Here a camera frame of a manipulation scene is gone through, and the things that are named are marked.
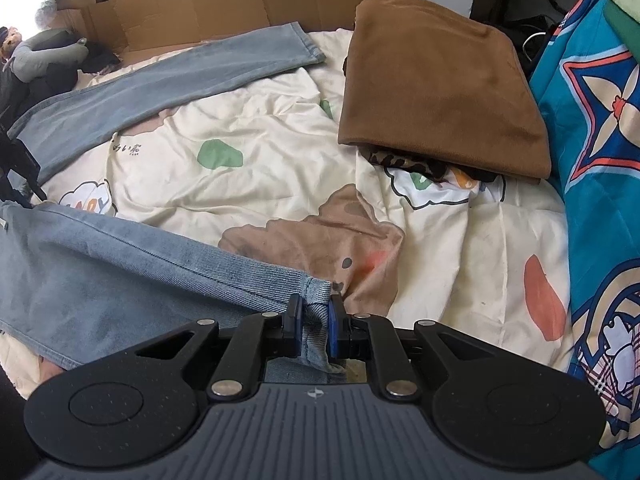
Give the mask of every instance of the cardboard sheet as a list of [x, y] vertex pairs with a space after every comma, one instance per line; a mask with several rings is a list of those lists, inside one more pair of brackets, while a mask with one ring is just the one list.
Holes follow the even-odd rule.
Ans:
[[199, 43], [300, 22], [307, 32], [353, 28], [362, 0], [108, 0], [59, 10], [69, 27], [116, 52]]

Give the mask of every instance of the folded clothes stack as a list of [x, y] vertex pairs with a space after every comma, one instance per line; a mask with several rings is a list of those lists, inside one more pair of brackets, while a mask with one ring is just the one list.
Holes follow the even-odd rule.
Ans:
[[551, 169], [545, 123], [511, 41], [426, 0], [357, 7], [338, 142], [435, 180], [443, 162], [530, 178]]

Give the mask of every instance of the denim fabric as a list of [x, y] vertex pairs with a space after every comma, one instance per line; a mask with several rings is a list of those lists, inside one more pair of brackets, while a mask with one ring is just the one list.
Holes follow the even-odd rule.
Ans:
[[[40, 163], [40, 184], [115, 133], [158, 112], [234, 90], [251, 81], [324, 61], [297, 23], [213, 41], [135, 72], [49, 98], [15, 121]], [[24, 179], [12, 173], [16, 189]]]
[[[252, 312], [284, 312], [305, 301], [299, 361], [327, 362], [329, 282], [264, 264], [144, 224], [44, 203], [0, 203], [0, 330], [72, 368], [213, 318], [235, 326]], [[303, 380], [281, 362], [271, 381]], [[308, 368], [313, 382], [325, 381]]]

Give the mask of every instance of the bed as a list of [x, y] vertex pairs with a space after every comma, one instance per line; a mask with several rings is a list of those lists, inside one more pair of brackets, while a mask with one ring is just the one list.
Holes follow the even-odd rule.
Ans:
[[[567, 370], [574, 341], [558, 194], [544, 181], [483, 183], [454, 167], [434, 183], [338, 144], [351, 34], [310, 35], [324, 64], [114, 134], [46, 182], [48, 199], [304, 270], [332, 282], [349, 312], [382, 314], [400, 328], [439, 320]], [[56, 372], [7, 334], [0, 363], [25, 397]]]

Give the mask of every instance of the metal screw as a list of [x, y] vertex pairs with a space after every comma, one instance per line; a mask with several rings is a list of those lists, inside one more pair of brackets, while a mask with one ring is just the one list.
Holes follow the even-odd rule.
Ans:
[[398, 381], [391, 381], [386, 386], [386, 390], [395, 397], [408, 397], [418, 391], [418, 386], [411, 381], [400, 379]]
[[217, 381], [211, 385], [211, 391], [220, 397], [234, 396], [242, 391], [242, 383], [230, 379]]

